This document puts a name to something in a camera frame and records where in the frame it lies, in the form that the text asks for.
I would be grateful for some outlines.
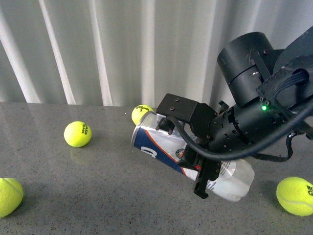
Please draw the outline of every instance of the yellow tennis ball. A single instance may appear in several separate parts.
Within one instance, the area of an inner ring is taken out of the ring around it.
[[[64,139],[70,146],[82,147],[90,141],[91,129],[82,121],[72,122],[65,128]]]
[[[291,214],[306,216],[313,213],[313,185],[304,179],[289,177],[282,180],[277,186],[276,196]]]
[[[0,218],[13,212],[23,199],[23,189],[13,178],[0,178]]]
[[[135,123],[135,125],[139,123],[142,116],[148,111],[153,112],[153,109],[149,107],[148,105],[144,105],[144,104],[138,105],[137,107],[134,108],[132,112],[132,120]]]

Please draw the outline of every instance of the countertop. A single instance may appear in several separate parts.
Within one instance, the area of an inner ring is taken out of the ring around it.
[[[24,189],[22,204],[0,219],[0,234],[312,234],[313,215],[289,214],[275,194],[289,176],[313,182],[313,142],[305,136],[294,138],[285,163],[248,158],[255,179],[239,202],[213,193],[203,200],[192,180],[131,147],[132,110],[0,103],[0,177]],[[92,129],[82,148],[63,138],[75,120]],[[265,152],[285,155],[284,140]]]

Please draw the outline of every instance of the blue label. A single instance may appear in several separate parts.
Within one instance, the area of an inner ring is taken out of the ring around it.
[[[163,152],[155,143],[151,140],[151,136],[147,135],[144,129],[139,128],[136,139],[134,141],[134,147],[140,149],[141,151],[151,155],[152,157],[158,159],[159,161],[167,164],[172,169],[183,174],[182,169],[176,164],[166,153]]]

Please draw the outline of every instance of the robotic arm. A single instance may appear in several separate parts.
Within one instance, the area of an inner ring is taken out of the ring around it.
[[[207,104],[167,94],[156,110],[156,128],[171,134],[176,127],[187,142],[178,164],[190,169],[201,165],[195,188],[201,198],[208,196],[207,181],[218,178],[221,161],[253,156],[284,162],[292,155],[294,136],[313,139],[313,129],[304,121],[313,113],[313,27],[285,50],[274,50],[263,33],[243,35],[221,51],[218,64],[236,105],[229,108],[221,101],[216,112]],[[190,125],[200,143],[181,123]],[[286,134],[286,158],[258,153]]]

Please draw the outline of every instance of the clear plastic bottle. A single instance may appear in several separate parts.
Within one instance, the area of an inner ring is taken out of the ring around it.
[[[169,135],[162,130],[156,130],[157,116],[152,112],[146,113],[136,126],[132,146],[167,164],[171,168],[196,180],[198,171],[183,168],[176,163],[180,160],[186,142],[174,129]],[[188,133],[194,140],[192,132]],[[206,188],[220,197],[237,202],[248,193],[254,180],[251,165],[243,159],[222,162],[220,175],[215,181],[208,181]]]

